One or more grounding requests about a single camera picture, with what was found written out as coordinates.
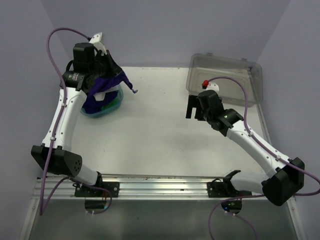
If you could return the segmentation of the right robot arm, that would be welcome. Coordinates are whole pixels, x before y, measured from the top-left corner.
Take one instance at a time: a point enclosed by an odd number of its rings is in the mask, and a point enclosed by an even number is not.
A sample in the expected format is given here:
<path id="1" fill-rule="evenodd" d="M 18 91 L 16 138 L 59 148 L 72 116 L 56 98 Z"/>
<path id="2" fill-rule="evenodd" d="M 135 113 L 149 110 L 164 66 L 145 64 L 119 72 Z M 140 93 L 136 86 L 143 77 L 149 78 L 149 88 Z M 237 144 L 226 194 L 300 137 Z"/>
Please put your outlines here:
<path id="1" fill-rule="evenodd" d="M 263 173 L 246 173 L 234 170 L 222 181 L 213 180 L 209 189 L 220 197 L 238 197 L 247 191 L 264 195 L 272 204 L 283 205 L 304 186 L 304 162 L 289 158 L 273 148 L 263 138 L 245 125 L 244 118 L 234 109 L 225 109 L 221 98 L 214 90 L 205 90 L 199 95 L 189 95 L 186 118 L 206 121 L 213 130 L 229 138 L 249 154 L 262 168 Z"/>

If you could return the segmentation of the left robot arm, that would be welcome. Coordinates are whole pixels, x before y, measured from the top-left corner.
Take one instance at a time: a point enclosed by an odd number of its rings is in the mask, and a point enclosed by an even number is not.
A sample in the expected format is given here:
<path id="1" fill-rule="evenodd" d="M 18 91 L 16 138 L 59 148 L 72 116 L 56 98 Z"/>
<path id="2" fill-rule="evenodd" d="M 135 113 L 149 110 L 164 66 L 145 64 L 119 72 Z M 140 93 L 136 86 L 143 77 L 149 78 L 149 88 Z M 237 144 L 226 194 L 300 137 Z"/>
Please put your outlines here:
<path id="1" fill-rule="evenodd" d="M 73 60 L 62 75 L 58 105 L 41 145 L 31 148 L 31 156 L 43 170 L 86 184 L 92 196 L 103 193 L 99 172 L 83 164 L 72 152 L 72 140 L 79 114 L 99 118 L 116 110 L 123 100 L 121 82 L 128 78 L 103 43 L 77 43 Z"/>

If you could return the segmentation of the purple towel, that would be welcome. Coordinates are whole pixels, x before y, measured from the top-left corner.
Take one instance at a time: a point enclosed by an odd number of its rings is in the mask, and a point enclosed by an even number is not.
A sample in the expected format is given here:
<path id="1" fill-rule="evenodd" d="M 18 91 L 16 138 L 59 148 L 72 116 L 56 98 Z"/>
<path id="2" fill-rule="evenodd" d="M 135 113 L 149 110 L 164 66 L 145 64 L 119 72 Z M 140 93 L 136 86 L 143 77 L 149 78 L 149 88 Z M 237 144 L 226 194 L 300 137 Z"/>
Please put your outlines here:
<path id="1" fill-rule="evenodd" d="M 116 77 L 99 77 L 96 79 L 94 86 L 90 89 L 87 97 L 92 97 L 95 93 L 104 92 L 111 87 L 125 83 L 127 87 L 135 94 L 138 91 L 134 89 L 133 84 L 128 79 L 126 73 L 121 69 L 121 73 Z"/>

